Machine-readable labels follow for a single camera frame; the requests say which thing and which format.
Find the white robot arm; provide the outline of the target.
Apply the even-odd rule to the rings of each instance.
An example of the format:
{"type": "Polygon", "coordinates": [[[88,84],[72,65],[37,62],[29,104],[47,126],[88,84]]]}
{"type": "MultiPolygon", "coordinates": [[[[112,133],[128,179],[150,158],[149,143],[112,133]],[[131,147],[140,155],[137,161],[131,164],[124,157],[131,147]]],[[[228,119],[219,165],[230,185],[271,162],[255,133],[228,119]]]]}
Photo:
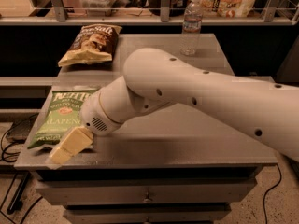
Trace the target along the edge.
{"type": "Polygon", "coordinates": [[[127,120],[172,104],[184,104],[299,160],[299,89],[195,68],[160,49],[131,53],[122,76],[83,103],[81,125],[69,129],[47,163],[58,168],[93,137],[118,130],[127,120]]]}

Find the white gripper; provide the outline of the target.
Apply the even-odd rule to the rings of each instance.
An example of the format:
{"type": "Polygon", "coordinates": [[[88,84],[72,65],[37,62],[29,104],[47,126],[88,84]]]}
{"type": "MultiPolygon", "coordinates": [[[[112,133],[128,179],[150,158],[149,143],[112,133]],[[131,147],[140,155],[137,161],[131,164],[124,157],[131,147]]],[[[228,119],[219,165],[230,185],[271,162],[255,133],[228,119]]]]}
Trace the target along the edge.
{"type": "Polygon", "coordinates": [[[105,136],[120,128],[121,124],[113,121],[104,111],[100,95],[101,90],[98,90],[84,101],[79,117],[81,124],[86,128],[78,126],[67,131],[49,154],[48,164],[62,165],[69,161],[92,144],[93,133],[105,136]]]}

